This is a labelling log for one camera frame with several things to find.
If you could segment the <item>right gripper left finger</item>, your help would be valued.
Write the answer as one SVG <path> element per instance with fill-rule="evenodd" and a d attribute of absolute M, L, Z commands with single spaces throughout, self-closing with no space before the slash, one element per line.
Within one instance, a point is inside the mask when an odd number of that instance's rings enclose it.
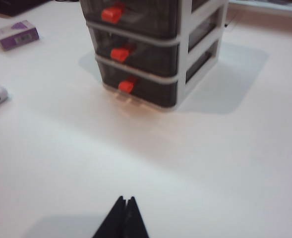
<path fill-rule="evenodd" d="M 93 238 L 119 238 L 125 216 L 126 200 L 120 196 L 103 222 L 93 235 Z"/>

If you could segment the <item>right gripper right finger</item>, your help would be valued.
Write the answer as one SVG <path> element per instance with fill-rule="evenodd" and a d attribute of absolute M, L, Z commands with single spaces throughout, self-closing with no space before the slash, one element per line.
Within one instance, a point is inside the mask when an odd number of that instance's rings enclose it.
<path fill-rule="evenodd" d="M 125 237 L 126 238 L 149 237 L 134 196 L 132 196 L 128 200 L 125 209 Z"/>

